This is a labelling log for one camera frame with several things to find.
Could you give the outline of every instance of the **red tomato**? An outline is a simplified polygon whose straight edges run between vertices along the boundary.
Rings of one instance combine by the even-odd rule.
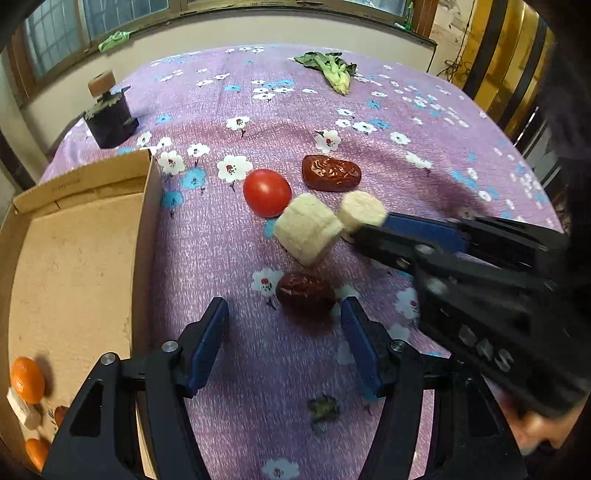
[[[248,174],[242,188],[246,203],[258,216],[279,216],[291,200],[291,187],[276,171],[261,168]]]

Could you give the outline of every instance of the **floral fabric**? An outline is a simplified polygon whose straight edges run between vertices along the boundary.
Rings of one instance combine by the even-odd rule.
[[[359,381],[338,322],[309,335],[274,295],[284,273],[304,271],[246,205],[248,173],[270,168],[294,196],[308,191],[305,155],[356,162],[359,189],[393,212],[433,219],[473,213],[559,228],[539,182],[501,130],[444,80],[345,52],[357,63],[337,94],[293,57],[310,46],[252,45],[156,60],[121,82],[139,119],[117,149],[100,150],[83,121],[66,135],[44,180],[79,165],[149,148],[164,182],[152,279],[154,346],[198,320],[213,296],[230,328],[207,386],[187,401],[212,478],[342,479],[359,475],[382,401]],[[314,192],[336,210],[341,193]],[[415,326],[411,279],[338,242],[310,269],[342,299],[354,295],[393,338],[425,353],[442,348]],[[340,417],[310,427],[307,400],[337,399]],[[425,393],[411,477],[424,471],[433,399]]]

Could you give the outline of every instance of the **green cloth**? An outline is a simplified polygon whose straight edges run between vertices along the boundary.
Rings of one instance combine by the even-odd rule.
[[[129,40],[131,32],[115,32],[103,43],[99,45],[99,51],[106,51],[115,48],[117,45],[121,45]]]

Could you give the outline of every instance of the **cardboard box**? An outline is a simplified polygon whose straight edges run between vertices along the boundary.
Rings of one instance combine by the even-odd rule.
[[[51,413],[70,405],[103,353],[148,352],[161,195],[158,169],[141,150],[15,197],[0,229],[0,436],[23,464],[31,465],[24,440],[53,440]],[[5,398],[18,356],[37,360],[46,376],[38,431],[21,427]]]

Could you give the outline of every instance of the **dried red date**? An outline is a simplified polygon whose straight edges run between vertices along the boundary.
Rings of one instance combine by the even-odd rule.
[[[348,192],[361,181],[361,168],[352,161],[326,155],[306,155],[301,162],[301,175],[311,189],[322,192]]]
[[[322,316],[336,302],[335,292],[322,278],[305,273],[286,273],[275,289],[277,300],[296,313]]]

